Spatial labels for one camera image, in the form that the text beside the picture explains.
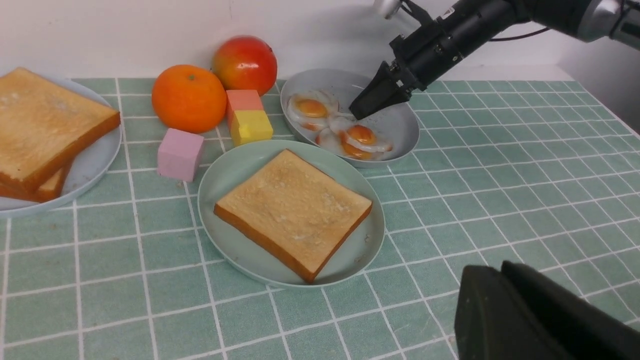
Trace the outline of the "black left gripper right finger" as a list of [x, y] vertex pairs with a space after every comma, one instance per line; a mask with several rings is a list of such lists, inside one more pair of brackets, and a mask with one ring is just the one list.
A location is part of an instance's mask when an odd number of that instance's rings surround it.
[[639, 331], [533, 267], [504, 260], [502, 274], [537, 321], [577, 360], [638, 360]]

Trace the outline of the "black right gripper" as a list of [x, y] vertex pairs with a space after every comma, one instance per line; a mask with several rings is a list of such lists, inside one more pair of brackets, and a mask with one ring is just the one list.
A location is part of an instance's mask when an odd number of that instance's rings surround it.
[[497, 34], [530, 20], [523, 0], [458, 0], [437, 18], [411, 0], [384, 0], [382, 16], [399, 10], [419, 22], [410, 35], [390, 43], [395, 59], [383, 61], [369, 84], [350, 103], [363, 120], [391, 106], [406, 103], [411, 91], [426, 87]]

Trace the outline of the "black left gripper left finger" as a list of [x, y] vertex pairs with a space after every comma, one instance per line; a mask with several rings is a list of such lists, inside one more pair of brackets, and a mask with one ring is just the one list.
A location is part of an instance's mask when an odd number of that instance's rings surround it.
[[462, 270], [454, 317], [460, 360], [574, 360], [496, 269]]

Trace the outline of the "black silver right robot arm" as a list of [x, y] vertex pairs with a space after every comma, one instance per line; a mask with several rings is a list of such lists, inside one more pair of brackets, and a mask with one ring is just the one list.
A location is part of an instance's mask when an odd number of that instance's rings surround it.
[[437, 18], [411, 0], [376, 0], [375, 10], [390, 19], [404, 10], [419, 22], [410, 35], [391, 41], [391, 63], [383, 61], [370, 83], [350, 103], [362, 120], [425, 91], [484, 44], [509, 27], [528, 22], [584, 43], [610, 38], [640, 46], [636, 0], [458, 0]]

